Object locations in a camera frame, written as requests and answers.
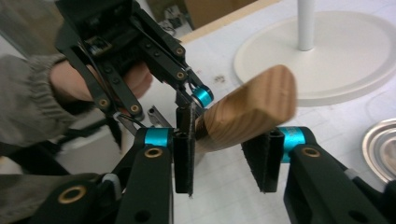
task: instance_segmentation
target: white tabletop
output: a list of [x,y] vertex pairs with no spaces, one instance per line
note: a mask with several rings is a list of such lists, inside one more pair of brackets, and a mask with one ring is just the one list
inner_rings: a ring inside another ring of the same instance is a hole
[[[318,0],[316,11],[346,10],[373,14],[396,25],[396,0]],[[185,45],[187,61],[214,92],[216,100],[241,83],[233,70],[238,48],[261,29],[297,15],[296,0],[282,0]],[[175,92],[154,82],[141,103],[152,105],[175,124]],[[383,183],[366,164],[361,140],[383,119],[396,117],[396,77],[358,99],[338,105],[298,107],[285,126],[306,126],[318,143],[376,189]],[[129,147],[133,138],[124,142]],[[195,167],[194,194],[175,194],[176,224],[290,223],[283,204],[289,166],[282,164],[278,192],[262,194],[256,186],[240,146],[208,153]]]

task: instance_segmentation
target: gray sleeve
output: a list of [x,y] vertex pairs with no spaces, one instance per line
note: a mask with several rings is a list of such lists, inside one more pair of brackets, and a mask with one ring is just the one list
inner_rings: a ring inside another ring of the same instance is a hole
[[77,117],[55,100],[49,81],[61,54],[0,58],[0,142],[20,147],[62,134]]

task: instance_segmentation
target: white pole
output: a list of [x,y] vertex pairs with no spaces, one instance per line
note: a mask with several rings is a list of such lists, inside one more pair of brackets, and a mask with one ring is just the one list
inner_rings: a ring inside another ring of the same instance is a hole
[[298,49],[314,47],[315,0],[298,0]]

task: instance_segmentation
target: white stand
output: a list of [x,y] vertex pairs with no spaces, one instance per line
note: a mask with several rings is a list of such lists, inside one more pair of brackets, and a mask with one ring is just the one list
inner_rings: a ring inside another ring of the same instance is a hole
[[234,60],[241,81],[285,64],[296,76],[299,106],[313,106],[360,97],[391,78],[396,28],[390,22],[358,12],[314,15],[314,0],[299,0],[298,8],[298,20],[275,24],[241,46]]

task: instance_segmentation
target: metal lid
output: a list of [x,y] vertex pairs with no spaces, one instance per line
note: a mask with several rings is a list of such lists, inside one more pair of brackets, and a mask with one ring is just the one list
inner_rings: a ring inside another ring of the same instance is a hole
[[384,182],[396,179],[396,119],[387,119],[368,130],[362,150],[370,168]]

